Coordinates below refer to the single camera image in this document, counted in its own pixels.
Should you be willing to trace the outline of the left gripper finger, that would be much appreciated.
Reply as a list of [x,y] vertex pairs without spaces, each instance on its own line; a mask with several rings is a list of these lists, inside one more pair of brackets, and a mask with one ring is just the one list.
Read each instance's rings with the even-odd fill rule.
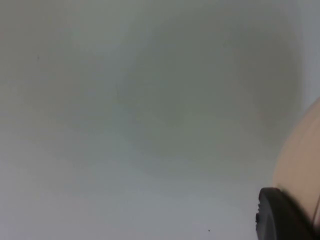
[[276,187],[258,195],[255,230],[259,240],[316,240],[317,233],[298,204]]

